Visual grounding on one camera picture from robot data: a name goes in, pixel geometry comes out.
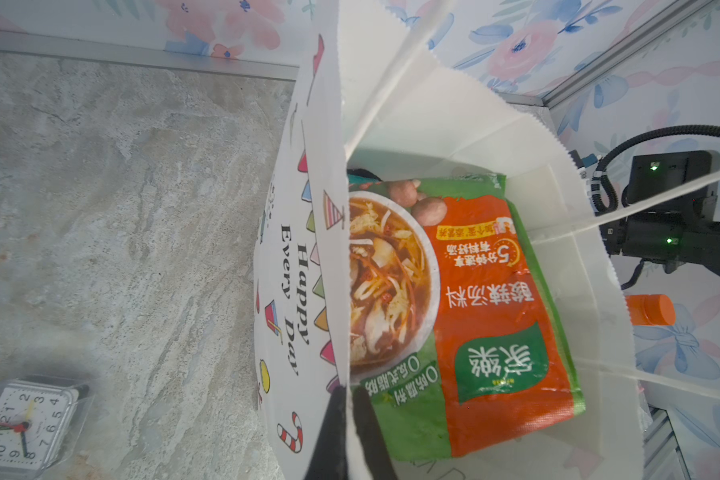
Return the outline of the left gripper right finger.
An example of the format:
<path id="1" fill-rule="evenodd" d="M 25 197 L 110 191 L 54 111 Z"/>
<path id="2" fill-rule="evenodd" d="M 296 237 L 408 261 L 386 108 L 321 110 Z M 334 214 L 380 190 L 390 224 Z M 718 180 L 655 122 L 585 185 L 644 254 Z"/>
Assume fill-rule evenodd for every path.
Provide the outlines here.
<path id="1" fill-rule="evenodd" d="M 397 480 L 368 391 L 358 386 L 353 390 L 352 401 L 355 426 L 371 478 Z"/>

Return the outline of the orange green snack bag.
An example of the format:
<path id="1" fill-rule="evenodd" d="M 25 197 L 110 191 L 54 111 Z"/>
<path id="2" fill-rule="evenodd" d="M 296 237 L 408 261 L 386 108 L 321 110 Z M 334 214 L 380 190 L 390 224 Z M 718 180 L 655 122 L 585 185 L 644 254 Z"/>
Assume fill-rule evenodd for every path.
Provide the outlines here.
<path id="1" fill-rule="evenodd" d="M 349 188 L 350 373 L 397 461 L 570 420 L 584 395 L 501 174 Z"/>

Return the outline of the white paper gift bag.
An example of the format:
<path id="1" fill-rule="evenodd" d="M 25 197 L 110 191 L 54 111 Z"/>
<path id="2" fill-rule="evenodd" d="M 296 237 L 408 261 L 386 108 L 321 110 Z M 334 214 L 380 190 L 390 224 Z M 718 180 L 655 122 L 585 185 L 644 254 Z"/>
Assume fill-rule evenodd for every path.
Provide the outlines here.
<path id="1" fill-rule="evenodd" d="M 348 167 L 385 179 L 499 173 L 568 336 L 587 411 L 401 479 L 640 479 L 644 433 L 627 305 L 585 184 L 557 137 L 377 1 L 318 4 L 253 253 L 258 408 L 283 475 L 304 479 L 332 391 L 350 385 Z M 346 397 L 347 479 L 368 479 Z"/>

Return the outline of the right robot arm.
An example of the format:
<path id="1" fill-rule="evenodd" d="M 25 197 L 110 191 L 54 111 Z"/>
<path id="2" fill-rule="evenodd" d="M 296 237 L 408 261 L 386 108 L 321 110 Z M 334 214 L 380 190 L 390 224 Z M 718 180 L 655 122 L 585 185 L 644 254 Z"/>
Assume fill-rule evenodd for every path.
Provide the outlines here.
<path id="1" fill-rule="evenodd" d="M 632 160 L 622 206 L 631 206 L 720 170 L 720 154 L 695 150 L 640 155 Z M 712 183 L 600 227 L 610 255 L 661 265 L 667 274 L 696 264 L 720 277 L 720 222 L 714 219 L 718 185 Z"/>

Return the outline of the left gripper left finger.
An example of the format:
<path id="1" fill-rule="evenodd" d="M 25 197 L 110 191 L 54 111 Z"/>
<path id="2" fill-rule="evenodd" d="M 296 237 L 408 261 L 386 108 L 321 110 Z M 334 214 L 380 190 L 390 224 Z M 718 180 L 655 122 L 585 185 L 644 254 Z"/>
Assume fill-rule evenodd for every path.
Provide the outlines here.
<path id="1" fill-rule="evenodd" d="M 331 393 L 304 480 L 348 478 L 346 424 L 346 388 L 338 386 Z"/>

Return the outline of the teal candy bag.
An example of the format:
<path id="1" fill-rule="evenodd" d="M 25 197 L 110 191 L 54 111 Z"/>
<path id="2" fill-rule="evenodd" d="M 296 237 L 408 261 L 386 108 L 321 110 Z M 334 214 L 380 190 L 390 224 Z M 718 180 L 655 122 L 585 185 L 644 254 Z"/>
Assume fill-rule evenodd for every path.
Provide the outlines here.
<path id="1" fill-rule="evenodd" d="M 365 169 L 348 169 L 347 176 L 352 185 L 381 182 L 377 175 Z"/>

